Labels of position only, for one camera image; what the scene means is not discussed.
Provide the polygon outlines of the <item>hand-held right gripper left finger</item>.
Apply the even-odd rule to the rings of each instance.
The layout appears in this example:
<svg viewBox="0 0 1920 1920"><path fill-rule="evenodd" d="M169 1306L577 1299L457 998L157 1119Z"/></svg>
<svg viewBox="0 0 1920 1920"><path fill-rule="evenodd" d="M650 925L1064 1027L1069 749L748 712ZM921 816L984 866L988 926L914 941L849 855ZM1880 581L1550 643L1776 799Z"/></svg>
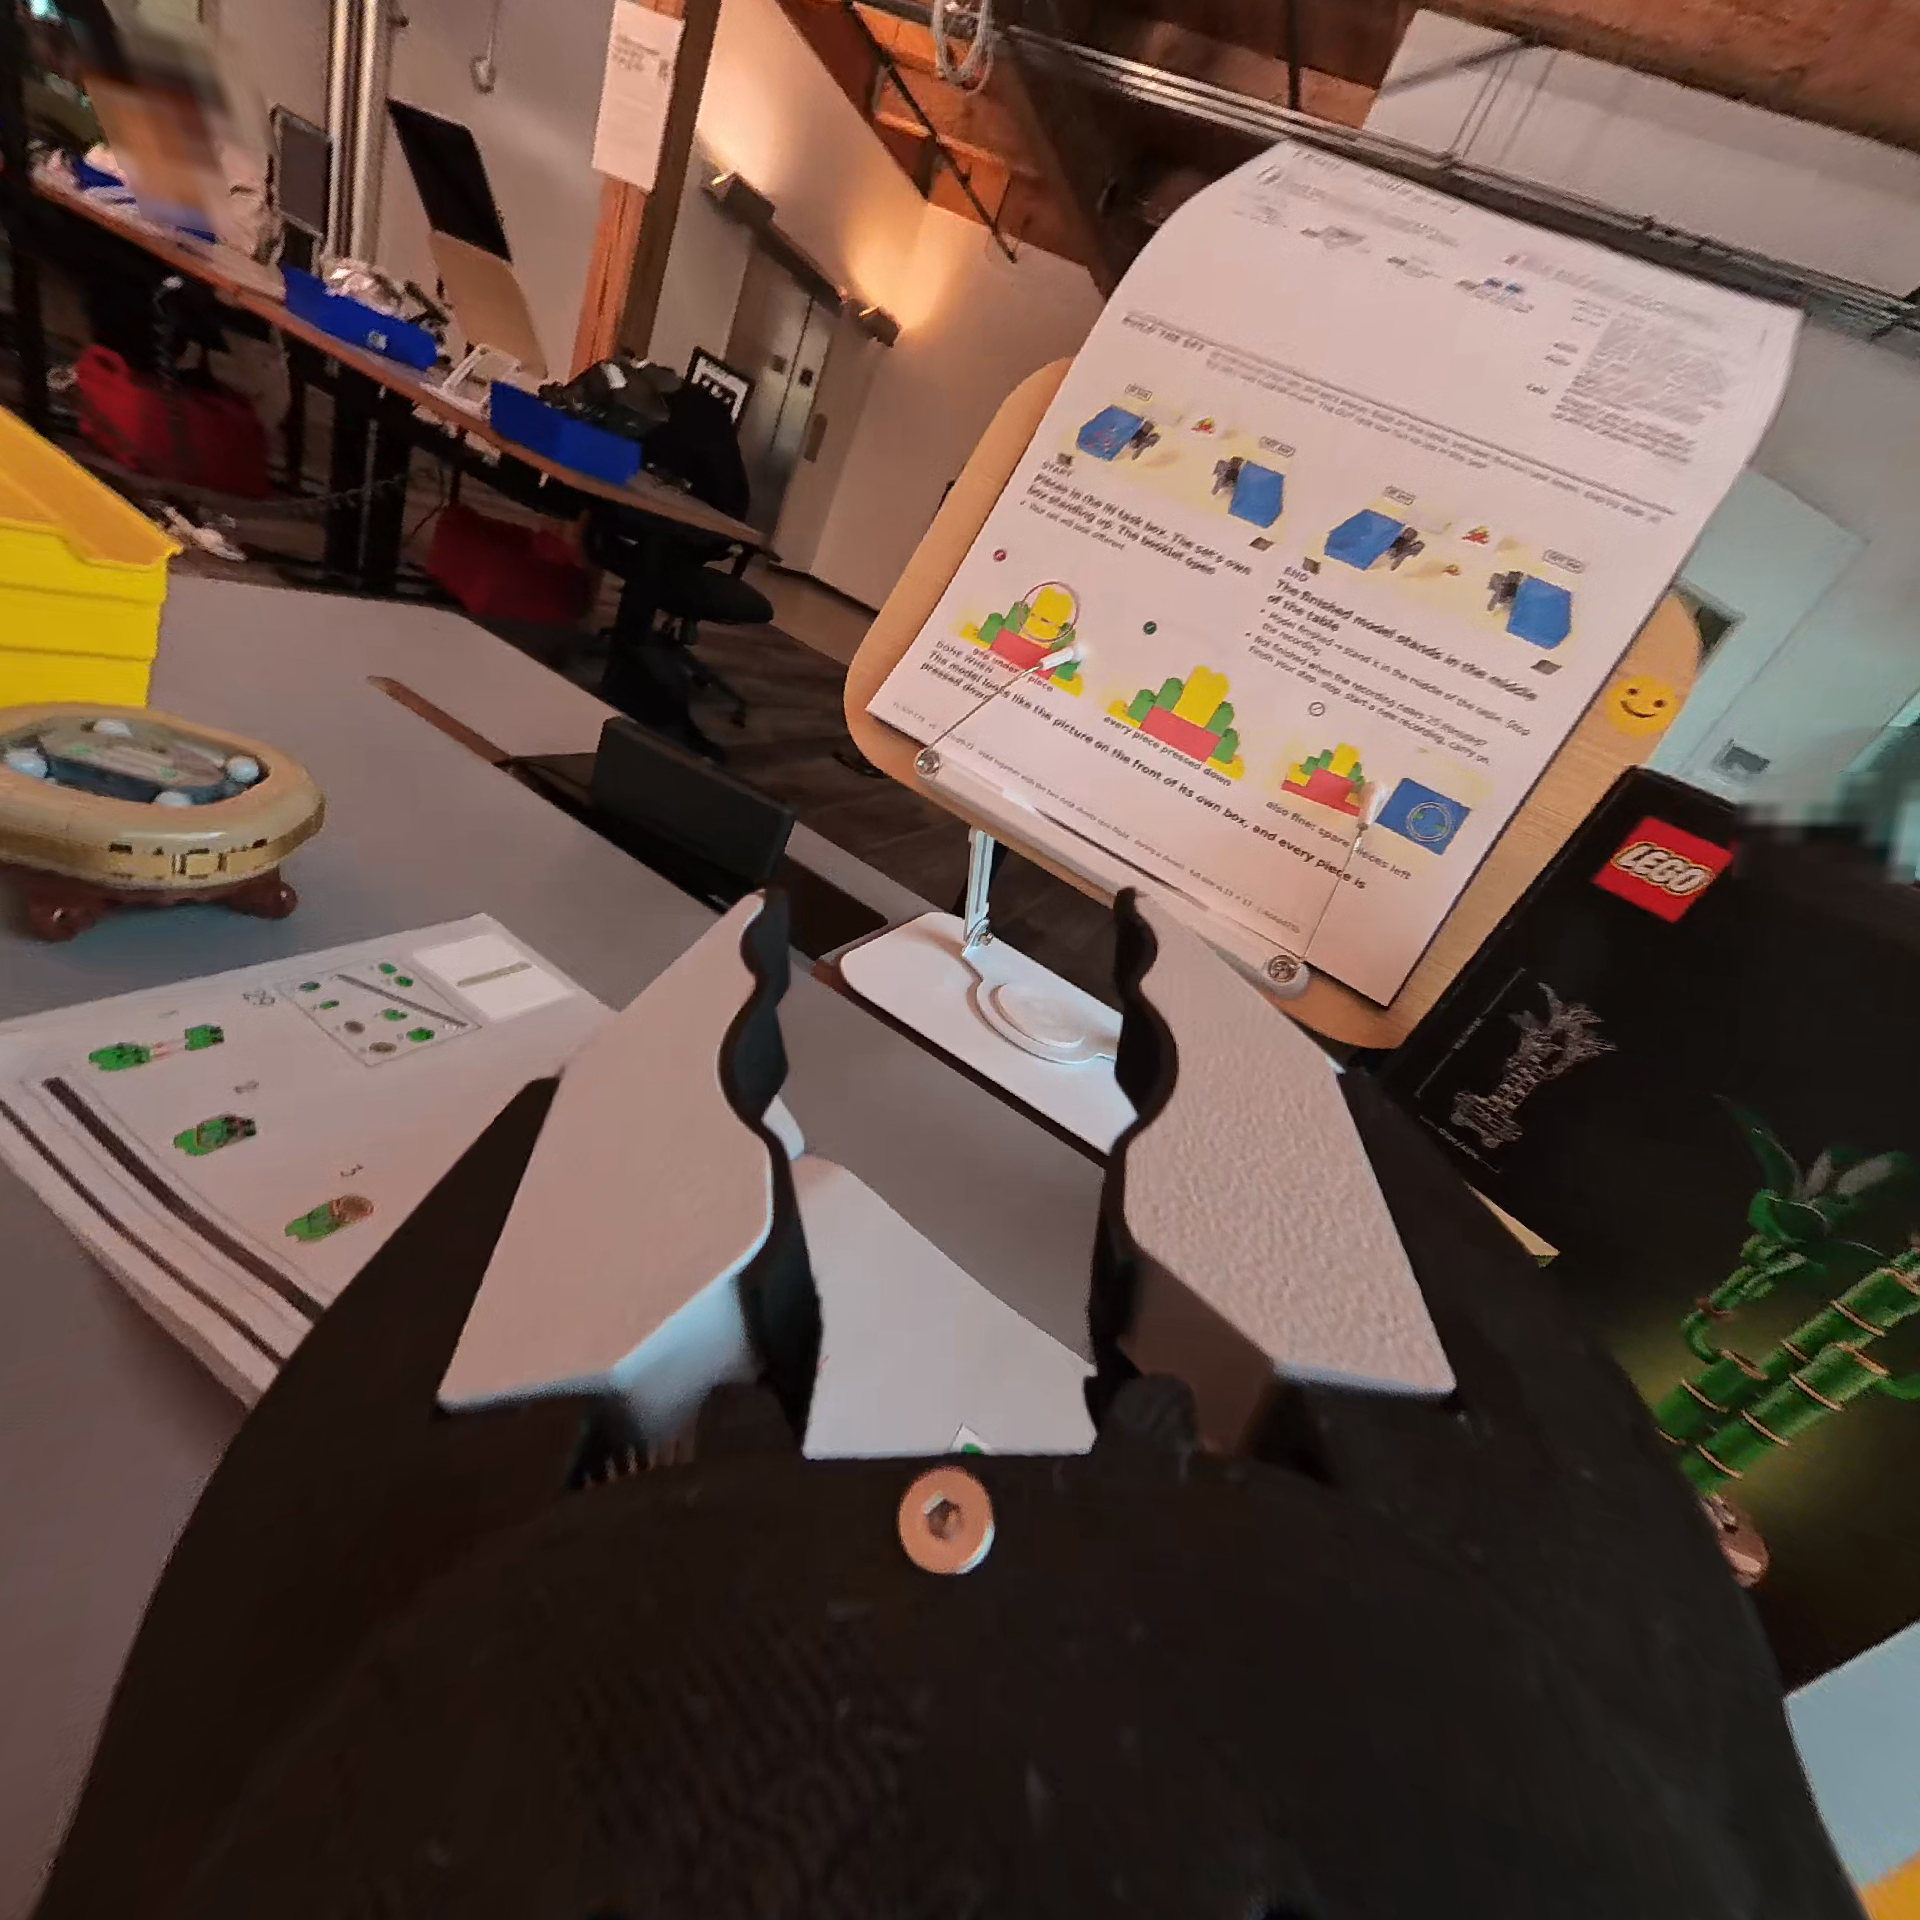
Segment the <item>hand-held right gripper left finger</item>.
<svg viewBox="0 0 1920 1920"><path fill-rule="evenodd" d="M436 1185L436 1277L465 1302L436 1410L583 1400L646 1456L717 1391L807 1435L825 1311L784 1121L789 910L740 898L524 1094L525 1141Z"/></svg>

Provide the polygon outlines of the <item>brick set instruction booklet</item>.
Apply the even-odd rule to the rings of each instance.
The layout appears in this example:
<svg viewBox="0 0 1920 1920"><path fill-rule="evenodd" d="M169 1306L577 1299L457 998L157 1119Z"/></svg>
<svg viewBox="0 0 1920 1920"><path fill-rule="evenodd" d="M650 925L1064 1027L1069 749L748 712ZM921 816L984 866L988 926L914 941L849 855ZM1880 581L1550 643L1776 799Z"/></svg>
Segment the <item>brick set instruction booklet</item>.
<svg viewBox="0 0 1920 1920"><path fill-rule="evenodd" d="M615 1015L486 917L29 1015L4 1024L4 1163L254 1405Z"/></svg>

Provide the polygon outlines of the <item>black desk chair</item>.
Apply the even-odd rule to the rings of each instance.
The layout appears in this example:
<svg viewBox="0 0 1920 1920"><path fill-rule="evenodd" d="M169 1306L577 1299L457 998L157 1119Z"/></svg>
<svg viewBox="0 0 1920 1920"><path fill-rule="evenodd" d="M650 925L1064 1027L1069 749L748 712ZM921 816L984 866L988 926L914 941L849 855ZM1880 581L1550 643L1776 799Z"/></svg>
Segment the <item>black desk chair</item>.
<svg viewBox="0 0 1920 1920"><path fill-rule="evenodd" d="M660 875L724 906L777 883L794 826L785 805L716 760L623 715L596 738L585 816Z"/></svg>

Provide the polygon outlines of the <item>printed task sheet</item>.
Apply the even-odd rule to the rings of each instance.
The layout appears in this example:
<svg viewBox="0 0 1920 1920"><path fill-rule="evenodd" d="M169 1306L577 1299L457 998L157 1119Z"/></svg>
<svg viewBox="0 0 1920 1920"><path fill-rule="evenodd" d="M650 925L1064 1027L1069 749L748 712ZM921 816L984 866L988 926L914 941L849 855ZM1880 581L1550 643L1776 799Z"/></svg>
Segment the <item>printed task sheet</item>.
<svg viewBox="0 0 1920 1920"><path fill-rule="evenodd" d="M1760 447L1788 304L1292 143L1120 280L869 715L1364 1001Z"/></svg>

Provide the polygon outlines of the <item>black bamboo brick set box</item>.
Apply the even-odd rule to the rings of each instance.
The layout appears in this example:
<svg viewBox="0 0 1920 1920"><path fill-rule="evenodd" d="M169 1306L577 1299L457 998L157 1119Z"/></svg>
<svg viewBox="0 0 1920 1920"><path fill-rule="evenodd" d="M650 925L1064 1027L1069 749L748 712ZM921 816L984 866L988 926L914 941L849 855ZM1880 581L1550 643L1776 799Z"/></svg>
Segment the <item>black bamboo brick set box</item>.
<svg viewBox="0 0 1920 1920"><path fill-rule="evenodd" d="M1912 859L1624 775L1378 1077L1550 1250L1782 1681L1912 1625Z"/></svg>

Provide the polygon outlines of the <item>tan brick-built pot base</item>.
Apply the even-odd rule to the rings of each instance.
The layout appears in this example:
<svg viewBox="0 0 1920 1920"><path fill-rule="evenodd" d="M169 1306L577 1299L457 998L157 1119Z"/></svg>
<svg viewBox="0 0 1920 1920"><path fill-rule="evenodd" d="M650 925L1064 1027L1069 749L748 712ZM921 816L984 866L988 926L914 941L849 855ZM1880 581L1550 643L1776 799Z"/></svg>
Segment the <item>tan brick-built pot base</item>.
<svg viewBox="0 0 1920 1920"><path fill-rule="evenodd" d="M4 921L36 943L186 906L286 921L282 865L325 819L316 778L246 736L117 705L1 712Z"/></svg>

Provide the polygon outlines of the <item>black office chair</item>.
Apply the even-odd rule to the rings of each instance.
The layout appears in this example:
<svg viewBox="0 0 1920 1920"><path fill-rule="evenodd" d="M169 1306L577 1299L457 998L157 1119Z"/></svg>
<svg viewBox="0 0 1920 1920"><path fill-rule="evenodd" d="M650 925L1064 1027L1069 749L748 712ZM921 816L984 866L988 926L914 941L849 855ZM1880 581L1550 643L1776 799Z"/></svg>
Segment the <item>black office chair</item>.
<svg viewBox="0 0 1920 1920"><path fill-rule="evenodd" d="M749 482L728 407L679 378L663 406L665 418L639 447L642 467L682 482L706 507L742 519ZM583 546L592 566L620 581L598 698L679 749L724 761L689 714L697 680L689 645L703 625L767 625L769 602L717 568L726 541L680 521L598 501L586 514Z"/></svg>

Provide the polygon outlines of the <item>red plastic bin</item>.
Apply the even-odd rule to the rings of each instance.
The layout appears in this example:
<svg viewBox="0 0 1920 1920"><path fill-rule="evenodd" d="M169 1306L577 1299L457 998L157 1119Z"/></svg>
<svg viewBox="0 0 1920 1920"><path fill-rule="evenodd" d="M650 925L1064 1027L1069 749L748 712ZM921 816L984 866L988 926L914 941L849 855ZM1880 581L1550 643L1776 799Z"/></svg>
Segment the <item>red plastic bin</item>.
<svg viewBox="0 0 1920 1920"><path fill-rule="evenodd" d="M105 461L213 494L271 494L266 430L252 400L226 385L141 373L90 343L72 365L70 394L84 443Z"/></svg>
<svg viewBox="0 0 1920 1920"><path fill-rule="evenodd" d="M465 506L445 506L434 519L423 570L474 619L572 627L594 592L592 570L562 534Z"/></svg>

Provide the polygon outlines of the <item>wooden document stand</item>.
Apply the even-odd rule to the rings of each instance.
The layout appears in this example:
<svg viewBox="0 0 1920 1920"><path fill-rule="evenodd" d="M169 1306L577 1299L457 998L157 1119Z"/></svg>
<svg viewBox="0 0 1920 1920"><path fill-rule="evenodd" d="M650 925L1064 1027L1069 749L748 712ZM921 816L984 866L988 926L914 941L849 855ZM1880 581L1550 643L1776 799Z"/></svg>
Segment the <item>wooden document stand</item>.
<svg viewBox="0 0 1920 1920"><path fill-rule="evenodd" d="M869 714L872 694L905 656L908 643L918 637L1033 442L1068 369L1060 359L1023 381L967 458L898 585L860 643L848 669L845 720L854 746L905 794L934 800L967 826L975 842L998 837L1009 854L1104 906L1112 897L1110 889L1064 866L1058 855L1033 851L1014 826L993 827L975 803L940 797L934 784L917 773L918 746ZM1693 691L1697 669L1695 619L1670 592L1629 643L1615 682L1576 723L1519 816L1501 831L1492 854L1449 910L1398 994L1376 1006L1334 981L1317 979L1302 983L1292 998L1274 998L1277 1009L1302 1023L1317 1040L1362 1053L1401 1047L1480 959L1532 883L1564 854L1613 782L1641 768L1652 754L1656 738L1633 735L1620 714L1628 683L1668 694L1666 727ZM926 910L900 919L830 951L812 971L864 1013L1004 1097L1017 1113L1063 1138L1085 1160L1102 1162L1112 1147L1120 1131L1112 1062L1055 1063L1023 1053L992 1030L975 1006L975 960L962 955L960 917Z"/></svg>

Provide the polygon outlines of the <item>blue plastic bin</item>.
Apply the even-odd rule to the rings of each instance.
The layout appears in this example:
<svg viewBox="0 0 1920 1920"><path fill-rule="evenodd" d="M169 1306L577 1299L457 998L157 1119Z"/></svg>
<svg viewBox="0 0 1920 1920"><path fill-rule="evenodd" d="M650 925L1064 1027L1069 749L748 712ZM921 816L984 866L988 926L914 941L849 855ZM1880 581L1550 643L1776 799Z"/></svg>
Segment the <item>blue plastic bin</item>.
<svg viewBox="0 0 1920 1920"><path fill-rule="evenodd" d="M639 443L589 423L533 392L490 383L486 418L497 438L540 461L623 489L639 477Z"/></svg>
<svg viewBox="0 0 1920 1920"><path fill-rule="evenodd" d="M434 335L412 320L394 318L362 301L330 294L325 280L298 267L280 267L286 311L333 343L384 358L401 369L425 373L441 359Z"/></svg>

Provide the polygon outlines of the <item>black equipment heap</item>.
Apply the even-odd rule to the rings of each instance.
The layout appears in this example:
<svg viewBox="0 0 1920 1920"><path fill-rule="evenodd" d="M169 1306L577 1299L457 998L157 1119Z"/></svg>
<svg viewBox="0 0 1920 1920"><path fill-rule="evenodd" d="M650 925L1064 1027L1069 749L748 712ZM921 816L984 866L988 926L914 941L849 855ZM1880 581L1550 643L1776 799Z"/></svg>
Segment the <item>black equipment heap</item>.
<svg viewBox="0 0 1920 1920"><path fill-rule="evenodd" d="M682 378L672 369L639 362L625 353L586 366L565 383L546 383L537 392L550 410L605 430L623 442L642 443L670 418Z"/></svg>

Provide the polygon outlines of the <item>long wooden table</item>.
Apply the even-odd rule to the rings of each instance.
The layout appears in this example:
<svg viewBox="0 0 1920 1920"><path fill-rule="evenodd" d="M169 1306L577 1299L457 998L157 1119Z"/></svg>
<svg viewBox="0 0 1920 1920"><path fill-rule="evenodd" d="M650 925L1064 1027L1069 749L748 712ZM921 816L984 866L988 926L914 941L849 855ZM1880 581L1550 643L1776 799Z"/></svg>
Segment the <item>long wooden table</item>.
<svg viewBox="0 0 1920 1920"><path fill-rule="evenodd" d="M420 456L500 494L514 489L512 471L525 469L542 489L605 501L648 521L679 526L720 542L733 575L740 575L752 555L765 555L772 550L772 541L748 521L722 514L653 474L634 471L623 482L615 482L598 471L566 464L550 447L535 447L505 432L496 418L494 398L471 407L445 381L430 381L386 355L329 335L305 314L287 307L280 270L269 272L229 247L154 230L132 209L88 195L53 174L33 174L32 195L40 209L55 209L70 223L84 223L138 250L167 272L193 281L224 307L249 314L326 366L312 381L330 389L330 454L336 467L350 479L330 482L337 501L326 497L297 501L298 511L326 514L326 559L320 566L320 578L326 585L352 589L362 597L400 594L405 506L390 504L388 494L407 489L412 463Z"/></svg>

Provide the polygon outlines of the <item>small grey monitor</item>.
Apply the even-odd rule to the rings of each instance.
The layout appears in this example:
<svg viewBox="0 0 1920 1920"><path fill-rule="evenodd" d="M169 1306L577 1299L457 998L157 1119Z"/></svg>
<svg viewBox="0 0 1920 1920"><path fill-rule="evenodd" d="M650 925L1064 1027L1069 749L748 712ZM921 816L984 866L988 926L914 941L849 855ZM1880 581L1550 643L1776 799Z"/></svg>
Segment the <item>small grey monitor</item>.
<svg viewBox="0 0 1920 1920"><path fill-rule="evenodd" d="M330 138L280 103L271 106L269 122L271 198L279 217L312 243L325 243L330 214Z"/></svg>

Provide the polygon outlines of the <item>metal vertical pipes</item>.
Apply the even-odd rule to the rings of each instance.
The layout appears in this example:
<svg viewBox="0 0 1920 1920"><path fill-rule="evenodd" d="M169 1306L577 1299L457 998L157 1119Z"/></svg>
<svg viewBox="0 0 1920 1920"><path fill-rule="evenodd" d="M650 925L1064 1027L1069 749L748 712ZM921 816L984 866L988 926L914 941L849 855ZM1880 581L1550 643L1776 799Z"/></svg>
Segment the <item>metal vertical pipes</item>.
<svg viewBox="0 0 1920 1920"><path fill-rule="evenodd" d="M394 2L326 2L326 251L377 256Z"/></svg>

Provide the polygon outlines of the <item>wooden post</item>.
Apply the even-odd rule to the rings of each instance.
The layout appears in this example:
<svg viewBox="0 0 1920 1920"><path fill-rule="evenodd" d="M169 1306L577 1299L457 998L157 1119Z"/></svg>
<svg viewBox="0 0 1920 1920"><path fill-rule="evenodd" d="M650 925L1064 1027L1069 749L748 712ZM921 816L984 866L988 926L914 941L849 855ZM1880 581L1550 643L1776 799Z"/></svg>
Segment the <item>wooden post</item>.
<svg viewBox="0 0 1920 1920"><path fill-rule="evenodd" d="M610 358L615 349L639 353L653 337L722 15L717 2L648 2L644 9L680 24L673 75L660 99L663 138L656 184L639 186L607 176L601 167L594 169L598 195L583 304L569 355L574 375Z"/></svg>

